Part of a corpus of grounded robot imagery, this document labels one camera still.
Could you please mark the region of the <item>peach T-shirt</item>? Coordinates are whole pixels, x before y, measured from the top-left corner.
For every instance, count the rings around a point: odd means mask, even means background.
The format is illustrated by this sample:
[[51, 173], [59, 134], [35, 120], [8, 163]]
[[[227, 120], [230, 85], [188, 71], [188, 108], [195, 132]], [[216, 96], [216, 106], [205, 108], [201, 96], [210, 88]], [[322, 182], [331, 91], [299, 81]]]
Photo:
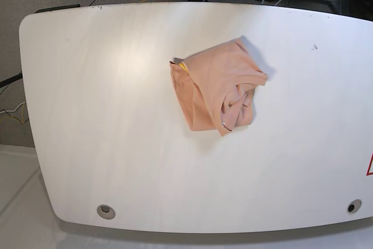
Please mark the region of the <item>peach T-shirt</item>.
[[245, 37], [170, 62], [175, 94], [191, 131], [221, 136], [250, 125], [255, 89], [268, 76], [254, 61]]

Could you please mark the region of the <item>black bar at left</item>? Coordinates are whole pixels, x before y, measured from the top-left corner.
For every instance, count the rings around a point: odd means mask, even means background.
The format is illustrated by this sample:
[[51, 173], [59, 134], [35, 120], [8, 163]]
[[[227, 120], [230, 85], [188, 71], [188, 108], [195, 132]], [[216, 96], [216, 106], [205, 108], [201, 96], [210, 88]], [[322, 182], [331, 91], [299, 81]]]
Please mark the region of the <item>black bar at left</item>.
[[22, 74], [22, 72], [20, 72], [17, 75], [14, 75], [14, 76], [12, 76], [10, 78], [7, 78], [3, 81], [0, 81], [0, 88], [5, 87], [7, 85], [10, 85], [11, 83], [14, 83], [15, 81], [20, 80], [22, 78], [23, 78], [23, 74]]

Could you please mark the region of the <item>left table grommet hole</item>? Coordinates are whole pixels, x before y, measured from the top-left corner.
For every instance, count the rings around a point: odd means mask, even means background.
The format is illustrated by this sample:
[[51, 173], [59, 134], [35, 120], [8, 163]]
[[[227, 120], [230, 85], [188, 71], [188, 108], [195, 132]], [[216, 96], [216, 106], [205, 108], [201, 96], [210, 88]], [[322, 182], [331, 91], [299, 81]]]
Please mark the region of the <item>left table grommet hole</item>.
[[99, 205], [97, 207], [97, 214], [106, 220], [115, 218], [115, 210], [108, 205]]

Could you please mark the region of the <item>table grommet hole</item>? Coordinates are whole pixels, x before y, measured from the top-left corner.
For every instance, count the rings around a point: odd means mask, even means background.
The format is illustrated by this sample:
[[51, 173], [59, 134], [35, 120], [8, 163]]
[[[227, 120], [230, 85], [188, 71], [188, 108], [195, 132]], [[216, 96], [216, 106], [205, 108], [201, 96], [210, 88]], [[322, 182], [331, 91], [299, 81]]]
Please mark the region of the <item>table grommet hole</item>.
[[362, 201], [360, 199], [356, 199], [348, 205], [347, 212], [356, 213], [361, 208], [361, 205], [362, 205]]
[[108, 205], [99, 205], [97, 207], [97, 214], [106, 220], [115, 218], [115, 210]]

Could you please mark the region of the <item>right table grommet hole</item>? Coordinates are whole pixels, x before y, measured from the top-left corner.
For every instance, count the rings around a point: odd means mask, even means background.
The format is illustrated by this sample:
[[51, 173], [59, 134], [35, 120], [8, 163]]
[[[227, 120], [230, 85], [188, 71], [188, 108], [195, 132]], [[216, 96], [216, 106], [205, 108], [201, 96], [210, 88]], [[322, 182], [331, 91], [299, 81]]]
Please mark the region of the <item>right table grommet hole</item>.
[[362, 205], [362, 201], [360, 199], [356, 199], [348, 205], [347, 212], [356, 213], [361, 208], [361, 205]]

